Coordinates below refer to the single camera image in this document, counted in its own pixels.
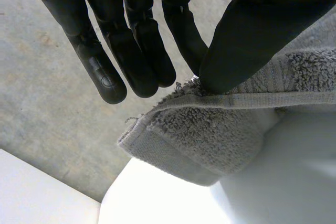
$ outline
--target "gray concrete surface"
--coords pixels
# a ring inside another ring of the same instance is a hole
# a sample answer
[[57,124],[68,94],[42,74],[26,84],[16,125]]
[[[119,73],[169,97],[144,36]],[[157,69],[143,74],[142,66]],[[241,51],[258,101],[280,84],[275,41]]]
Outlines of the gray concrete surface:
[[[0,1],[0,148],[101,201],[129,160],[115,145],[125,120],[148,111],[173,87],[160,89],[150,99],[128,89],[124,102],[108,105],[40,0]],[[190,3],[208,45],[229,1]],[[98,31],[91,11],[90,15]],[[184,82],[192,73],[164,22],[161,0],[155,0],[154,17],[177,81]],[[113,59],[104,42],[103,46]]]

